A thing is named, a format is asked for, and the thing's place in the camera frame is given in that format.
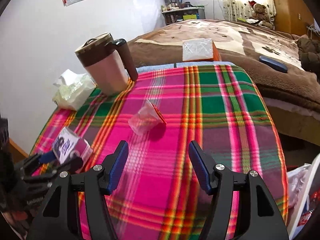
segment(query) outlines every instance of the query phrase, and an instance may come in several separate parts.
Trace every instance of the santa hat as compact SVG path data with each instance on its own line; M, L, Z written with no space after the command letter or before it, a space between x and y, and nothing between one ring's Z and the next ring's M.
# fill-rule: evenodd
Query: santa hat
M257 4L255 1L249 1L249 4L251 5L251 7L254 9L254 6Z

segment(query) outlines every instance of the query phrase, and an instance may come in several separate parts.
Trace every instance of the table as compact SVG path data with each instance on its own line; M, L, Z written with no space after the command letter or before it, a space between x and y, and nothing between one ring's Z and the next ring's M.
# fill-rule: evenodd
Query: table
M174 66L140 74L136 82L113 97L96 89L78 112L57 109L33 152L50 150L59 131L68 126L94 149L86 171L113 153L120 140L129 143L119 186L113 195L106 196L119 239L197 239L212 197L199 188L188 158L191 140L233 171L257 170L286 221L284 155L255 84L234 65L191 62ZM159 108L167 125L139 137L128 120L145 99ZM47 170L44 165L37 173ZM235 193L228 238L235 230L237 200ZM83 194L80 219L84 238L88 238Z
M162 12L165 20L165 24L169 25L177 22L177 19L183 19L183 15L198 14L200 19L205 19L205 12L203 7L188 7L179 10Z

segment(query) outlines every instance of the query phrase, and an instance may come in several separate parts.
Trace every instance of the small box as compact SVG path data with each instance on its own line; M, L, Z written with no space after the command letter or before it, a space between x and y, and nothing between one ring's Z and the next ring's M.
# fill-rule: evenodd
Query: small box
M183 16L183 20L192 20L192 19L197 19L197 15L196 14L191 14L191 15L184 15Z
M76 135L72 130L64 127L52 143L52 151L60 164L72 159L75 155L81 157L83 165L87 162L93 150L89 143Z

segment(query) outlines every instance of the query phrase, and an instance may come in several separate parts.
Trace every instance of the silver bolt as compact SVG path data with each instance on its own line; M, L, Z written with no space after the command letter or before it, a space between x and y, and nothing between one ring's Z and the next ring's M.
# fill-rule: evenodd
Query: silver bolt
M63 171L60 173L60 177L65 178L66 176L68 176L68 172L67 171Z
M216 165L216 169L219 171L223 171L224 170L224 165L223 164L217 164Z
M250 175L252 177L257 177L258 176L258 173L256 171L250 171Z
M100 164L98 164L98 165L95 165L95 166L93 167L93 169L94 169L95 171L100 171L100 170L102 169L102 166L101 166Z

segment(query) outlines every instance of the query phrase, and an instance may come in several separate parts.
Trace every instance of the teddy bear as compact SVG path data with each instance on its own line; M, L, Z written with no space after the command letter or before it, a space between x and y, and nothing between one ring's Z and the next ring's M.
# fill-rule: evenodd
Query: teddy bear
M266 7L262 4L256 3L255 1L249 1L249 4L254 10L250 19L262 21L262 26L273 29L273 25L271 24L268 14L265 11Z

